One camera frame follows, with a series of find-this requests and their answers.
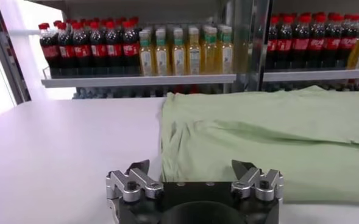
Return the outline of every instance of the table surface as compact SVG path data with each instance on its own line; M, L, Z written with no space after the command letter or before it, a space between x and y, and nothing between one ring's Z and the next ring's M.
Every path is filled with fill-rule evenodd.
M0 223L113 223L105 175L160 170L164 99L28 102L0 115ZM356 223L357 206L284 205L281 223Z

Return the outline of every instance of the red bottle cap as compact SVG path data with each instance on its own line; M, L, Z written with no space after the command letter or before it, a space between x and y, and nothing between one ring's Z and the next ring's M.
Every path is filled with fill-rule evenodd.
M99 24L97 22L92 22L90 26L93 30L98 30Z
M359 21L359 14L352 14L350 19L353 21Z
M108 28L108 29L114 29L114 21L108 21L107 23L106 23L106 27Z
M82 25L80 23L72 23L72 28L74 30L79 30L80 28L82 28Z
M65 23L59 23L57 25L57 28L59 28L60 30L65 30L66 27L67 27L67 25Z

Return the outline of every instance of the shelf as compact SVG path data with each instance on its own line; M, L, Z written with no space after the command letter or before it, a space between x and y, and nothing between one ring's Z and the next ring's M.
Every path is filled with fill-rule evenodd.
M265 72L264 82L359 79L359 70Z
M46 88L65 88L65 87L213 84L213 83L233 83L235 80L236 80L236 74L225 74L225 75L183 75L183 76L159 76L159 77L43 79L41 82Z

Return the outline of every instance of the yellow drink bottle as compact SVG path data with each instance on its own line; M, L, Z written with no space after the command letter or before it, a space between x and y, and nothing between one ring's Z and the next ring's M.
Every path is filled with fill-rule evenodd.
M201 47L198 43L199 31L197 27L189 28L189 43L187 47L187 74L199 75L201 71Z
M186 72L186 50L183 46L182 28L174 29L174 45L172 47L172 74L184 75Z
M166 30L156 30L156 74L157 75L171 75L169 64L169 51L166 45Z
M149 32L143 30L140 35L140 65L143 76L155 75L154 69L154 50L151 46Z

